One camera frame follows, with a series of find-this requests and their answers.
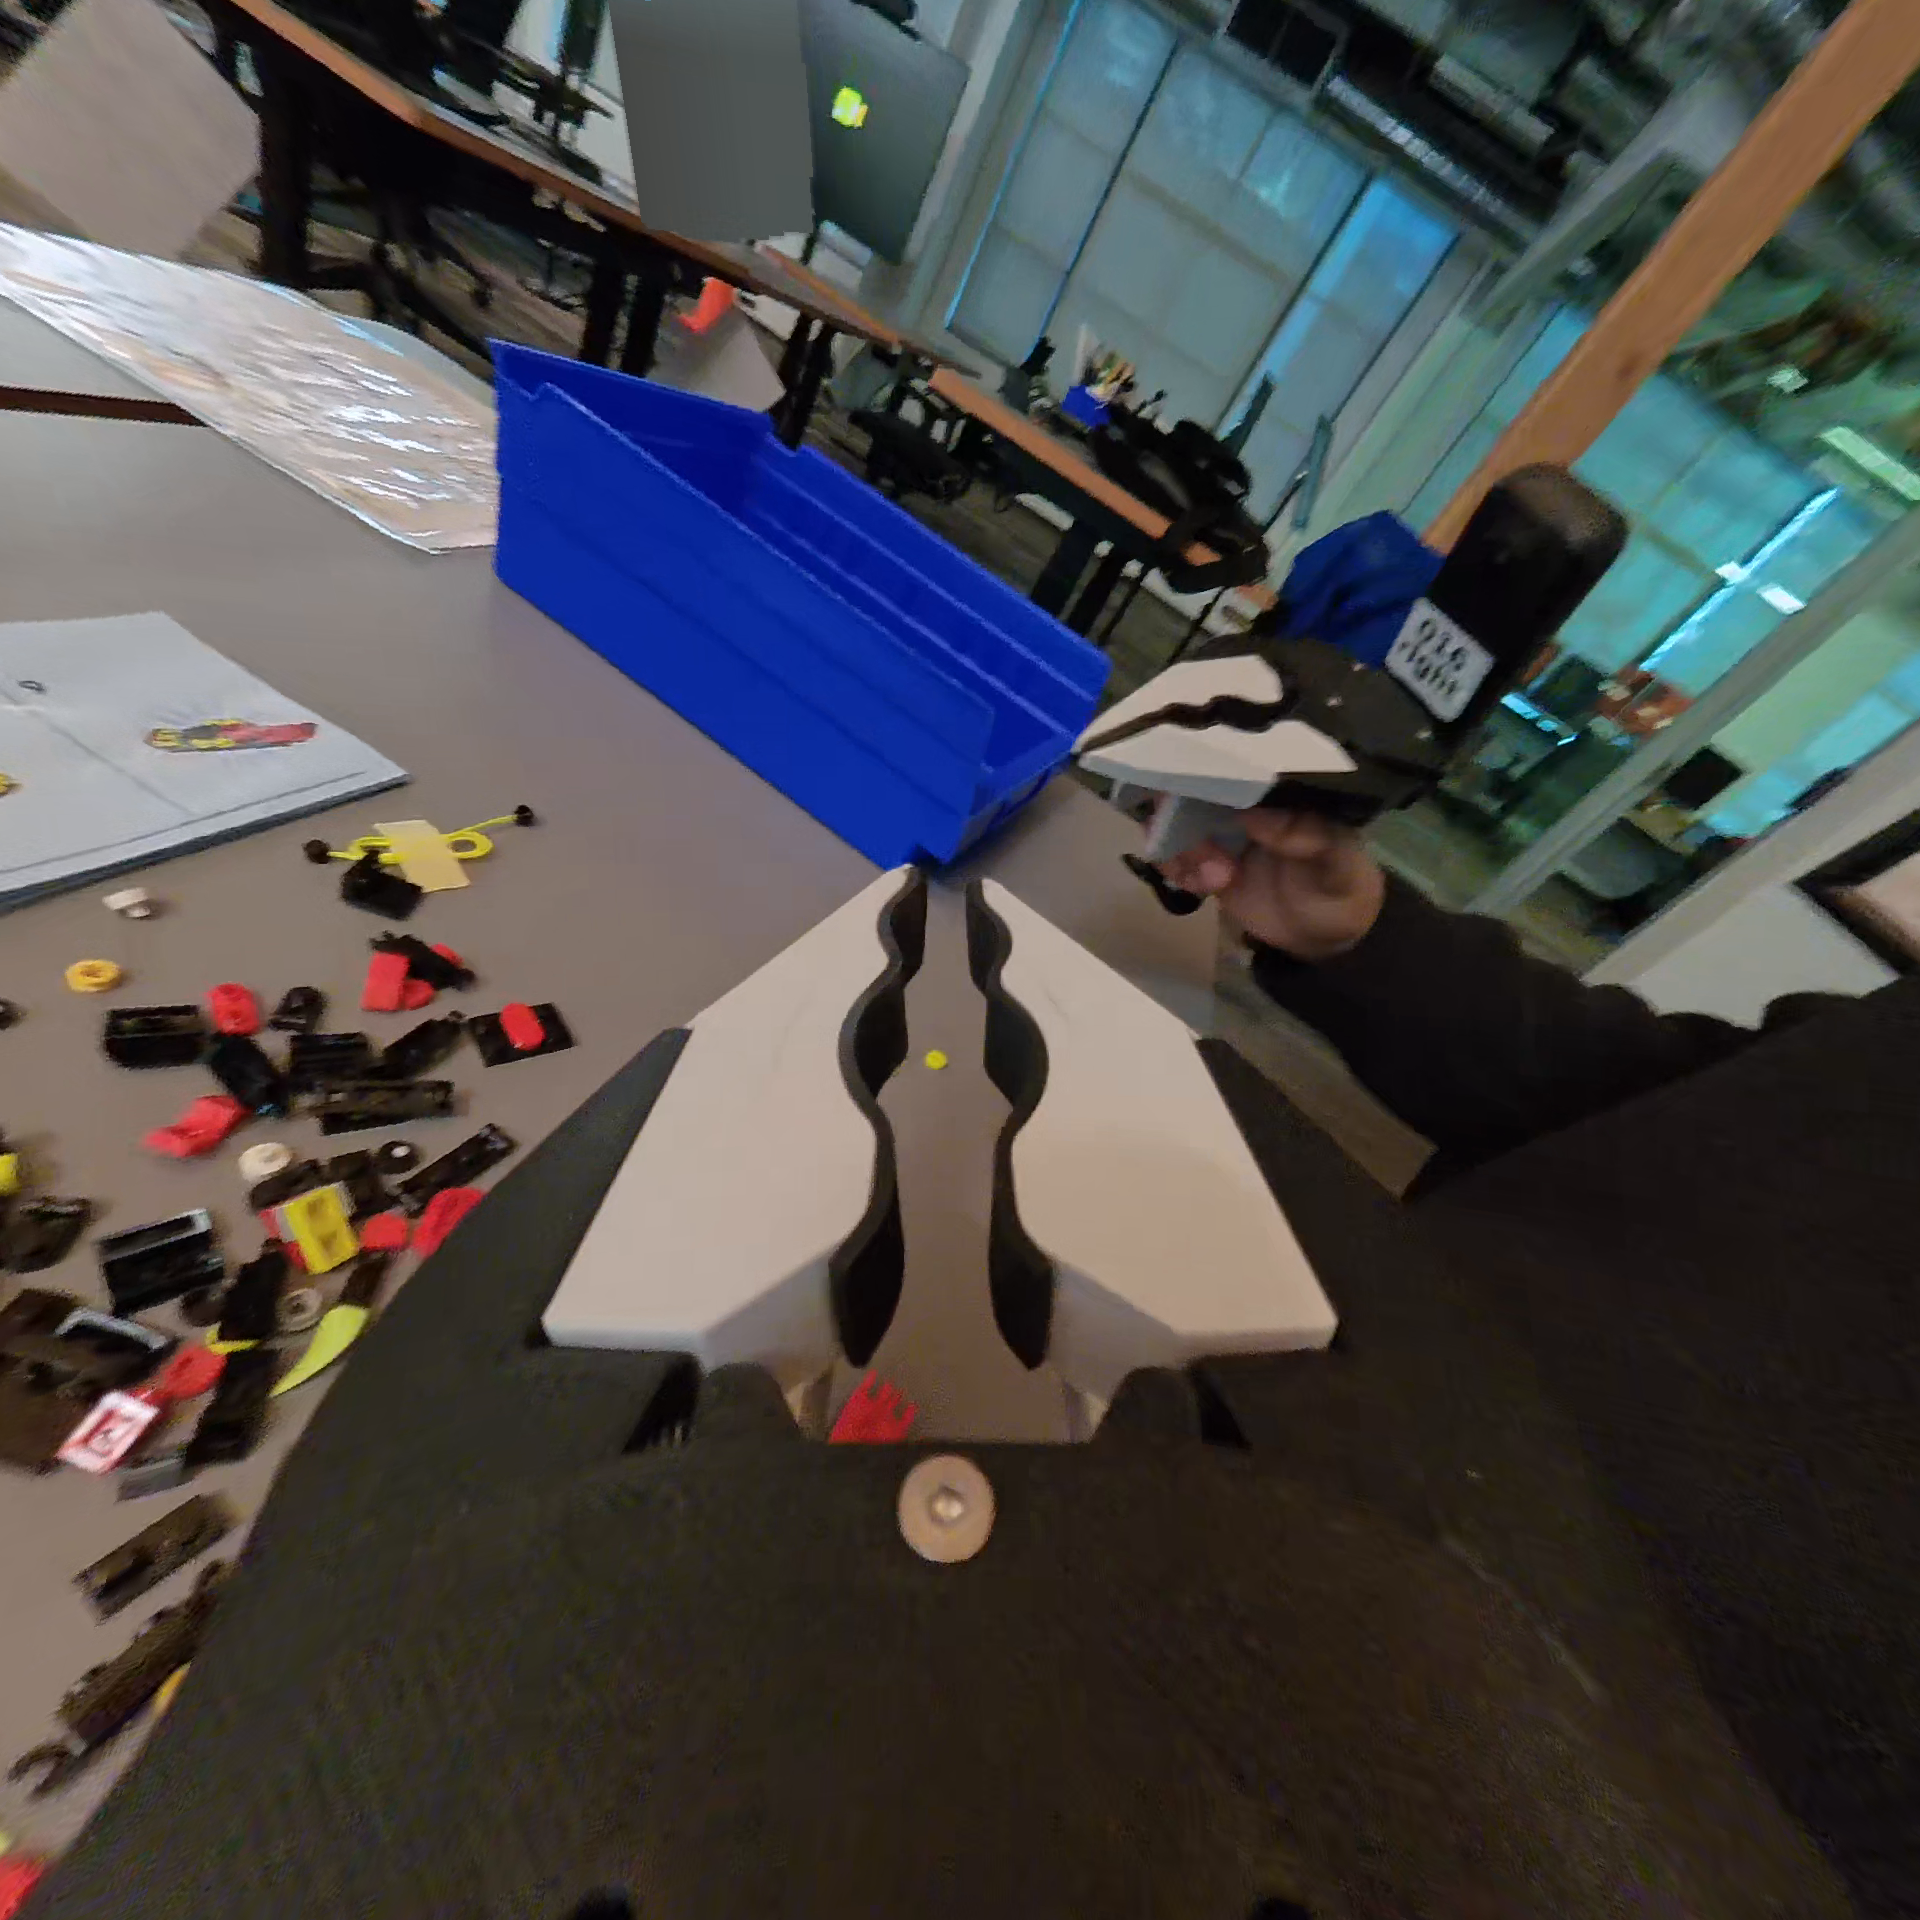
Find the instruction booklet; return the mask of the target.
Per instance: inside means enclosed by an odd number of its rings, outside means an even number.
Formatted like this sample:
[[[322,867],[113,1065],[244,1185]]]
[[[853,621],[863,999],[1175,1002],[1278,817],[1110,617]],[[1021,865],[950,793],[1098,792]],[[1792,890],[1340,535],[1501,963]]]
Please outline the instruction booklet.
[[[1,908],[409,779],[161,612],[1,628]]]

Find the person's right hand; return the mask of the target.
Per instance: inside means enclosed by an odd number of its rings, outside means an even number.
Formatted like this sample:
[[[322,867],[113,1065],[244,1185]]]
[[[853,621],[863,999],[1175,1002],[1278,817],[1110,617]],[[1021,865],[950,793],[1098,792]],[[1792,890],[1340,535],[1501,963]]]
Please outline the person's right hand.
[[[1212,899],[1237,936],[1298,962],[1333,957],[1379,918],[1385,877],[1355,828],[1259,807],[1235,821],[1237,850],[1216,837],[1158,861],[1177,892]]]

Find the blue cloth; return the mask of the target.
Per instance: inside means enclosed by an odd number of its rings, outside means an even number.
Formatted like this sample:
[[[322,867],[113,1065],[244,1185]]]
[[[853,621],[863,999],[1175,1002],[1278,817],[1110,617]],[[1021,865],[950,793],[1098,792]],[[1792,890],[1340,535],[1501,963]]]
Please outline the blue cloth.
[[[1379,667],[1444,557],[1391,509],[1357,515],[1298,549],[1278,588],[1276,632]]]

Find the wooden beam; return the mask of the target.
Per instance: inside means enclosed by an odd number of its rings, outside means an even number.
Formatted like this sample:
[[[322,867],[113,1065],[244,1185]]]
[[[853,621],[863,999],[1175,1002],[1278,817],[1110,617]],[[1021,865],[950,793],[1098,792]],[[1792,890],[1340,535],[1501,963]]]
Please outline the wooden beam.
[[[1574,466],[1873,128],[1915,66],[1913,1],[1849,4],[1458,486],[1425,539],[1452,549],[1487,490],[1517,468]]]

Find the pile of lego pieces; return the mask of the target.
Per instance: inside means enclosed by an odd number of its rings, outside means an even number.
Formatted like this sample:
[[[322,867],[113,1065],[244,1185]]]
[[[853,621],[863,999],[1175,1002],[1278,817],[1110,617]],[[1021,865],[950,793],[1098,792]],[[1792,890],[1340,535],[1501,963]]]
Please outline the pile of lego pieces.
[[[72,963],[77,1137],[3,1115],[3,1911],[173,1702],[313,1404],[426,1250],[474,971],[431,933],[179,992]]]

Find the black bag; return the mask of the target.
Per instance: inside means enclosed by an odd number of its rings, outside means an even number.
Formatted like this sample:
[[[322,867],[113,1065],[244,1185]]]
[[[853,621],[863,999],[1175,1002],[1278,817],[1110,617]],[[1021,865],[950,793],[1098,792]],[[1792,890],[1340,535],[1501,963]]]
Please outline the black bag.
[[[1245,503],[1249,475],[1205,428],[1116,410],[1087,443],[1107,480],[1164,515],[1164,533],[1139,555],[1141,577],[1158,572],[1175,593],[1197,593],[1268,575],[1268,539]]]

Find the black lego hinge plate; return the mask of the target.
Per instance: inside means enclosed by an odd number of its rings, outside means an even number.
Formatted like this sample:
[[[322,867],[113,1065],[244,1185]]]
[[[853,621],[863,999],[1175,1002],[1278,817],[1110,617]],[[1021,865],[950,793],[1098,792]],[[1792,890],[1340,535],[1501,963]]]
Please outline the black lego hinge plate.
[[[429,1201],[450,1190],[475,1188],[482,1175],[507,1162],[518,1142],[500,1126],[485,1121],[440,1156],[416,1165],[396,1184],[396,1201],[418,1218]]]

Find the person's black knit sweater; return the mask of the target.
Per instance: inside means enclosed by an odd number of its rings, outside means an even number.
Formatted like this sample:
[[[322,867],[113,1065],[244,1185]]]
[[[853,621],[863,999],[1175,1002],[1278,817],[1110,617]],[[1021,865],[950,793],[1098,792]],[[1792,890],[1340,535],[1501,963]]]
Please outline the person's black knit sweater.
[[[1862,1916],[1915,1916],[1915,980],[1437,1174],[1701,1688]]]

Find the person's right forearm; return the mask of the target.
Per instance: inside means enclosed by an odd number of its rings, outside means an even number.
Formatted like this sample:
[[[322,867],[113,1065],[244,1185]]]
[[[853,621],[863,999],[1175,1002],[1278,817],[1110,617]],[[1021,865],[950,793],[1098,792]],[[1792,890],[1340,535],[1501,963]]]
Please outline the person's right forearm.
[[[1302,1019],[1399,1124],[1437,1175],[1618,1107],[1811,1019],[1830,993],[1771,999],[1756,1023],[1663,1014],[1524,950],[1501,922],[1447,909],[1387,875],[1343,952],[1255,942],[1259,990]]]

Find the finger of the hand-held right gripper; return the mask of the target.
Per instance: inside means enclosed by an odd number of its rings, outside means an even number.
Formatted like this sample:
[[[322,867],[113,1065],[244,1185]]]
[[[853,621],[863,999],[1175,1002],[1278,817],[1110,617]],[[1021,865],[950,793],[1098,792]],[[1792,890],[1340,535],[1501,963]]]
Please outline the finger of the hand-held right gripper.
[[[1072,745],[1083,758],[1110,741],[1159,724],[1203,727],[1226,718],[1262,727],[1283,712],[1283,675],[1259,654],[1191,655],[1166,666],[1098,712]]]
[[[1262,729],[1156,722],[1141,731],[1087,741],[1073,751],[1073,762],[1126,787],[1229,810],[1254,807],[1285,781],[1360,769],[1340,741],[1293,718]]]

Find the clear plastic bag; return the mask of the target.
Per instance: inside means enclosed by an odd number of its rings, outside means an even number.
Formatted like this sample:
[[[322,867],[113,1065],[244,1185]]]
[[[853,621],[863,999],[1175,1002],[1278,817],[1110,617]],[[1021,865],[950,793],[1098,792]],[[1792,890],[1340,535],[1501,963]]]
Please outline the clear plastic bag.
[[[3,306],[424,553],[497,539],[497,408],[435,352],[251,277],[6,224]]]

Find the blue plastic bin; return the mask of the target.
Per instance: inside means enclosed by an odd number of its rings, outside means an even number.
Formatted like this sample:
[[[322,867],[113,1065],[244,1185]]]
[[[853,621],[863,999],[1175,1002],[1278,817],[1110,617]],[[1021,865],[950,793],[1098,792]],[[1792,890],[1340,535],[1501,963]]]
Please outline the blue plastic bin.
[[[770,418],[491,342],[494,574],[878,867],[1065,763],[1089,640]]]

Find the pale yellow sticker sheet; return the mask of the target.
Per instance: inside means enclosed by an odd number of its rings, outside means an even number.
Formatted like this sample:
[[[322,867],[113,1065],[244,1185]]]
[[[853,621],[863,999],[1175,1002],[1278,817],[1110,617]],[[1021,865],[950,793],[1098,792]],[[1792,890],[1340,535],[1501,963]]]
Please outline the pale yellow sticker sheet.
[[[406,880],[421,893],[443,893],[469,884],[467,863],[488,855],[491,842],[484,832],[442,829],[424,820],[375,824],[367,850],[382,871]]]

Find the dark monitor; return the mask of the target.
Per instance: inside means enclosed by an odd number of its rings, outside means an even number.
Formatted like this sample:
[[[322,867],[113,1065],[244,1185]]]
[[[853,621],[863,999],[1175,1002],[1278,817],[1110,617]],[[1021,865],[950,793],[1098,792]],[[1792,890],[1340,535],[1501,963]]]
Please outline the dark monitor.
[[[812,225],[902,264],[970,70],[884,7],[801,1]]]

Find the white panel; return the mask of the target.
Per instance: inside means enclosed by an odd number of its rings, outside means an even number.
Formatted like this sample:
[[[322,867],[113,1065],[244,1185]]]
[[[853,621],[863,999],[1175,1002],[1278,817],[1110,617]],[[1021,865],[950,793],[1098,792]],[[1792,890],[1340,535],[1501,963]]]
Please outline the white panel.
[[[736,307],[727,307],[701,336],[698,391],[731,408],[767,416],[785,397],[787,387],[767,354],[761,330]]]

